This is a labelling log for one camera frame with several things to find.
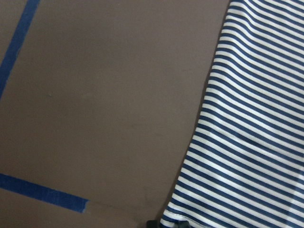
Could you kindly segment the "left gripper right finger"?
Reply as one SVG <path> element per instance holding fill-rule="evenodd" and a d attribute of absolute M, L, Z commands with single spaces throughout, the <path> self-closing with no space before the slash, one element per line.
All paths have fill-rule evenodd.
<path fill-rule="evenodd" d="M 189 228 L 189 222 L 188 221 L 177 221 L 174 223 L 175 228 Z"/>

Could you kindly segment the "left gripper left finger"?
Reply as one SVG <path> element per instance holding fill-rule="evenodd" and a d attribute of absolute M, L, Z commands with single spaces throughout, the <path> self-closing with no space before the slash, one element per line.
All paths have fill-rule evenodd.
<path fill-rule="evenodd" d="M 157 220 L 148 220 L 146 222 L 146 228 L 159 228 L 159 223 Z"/>

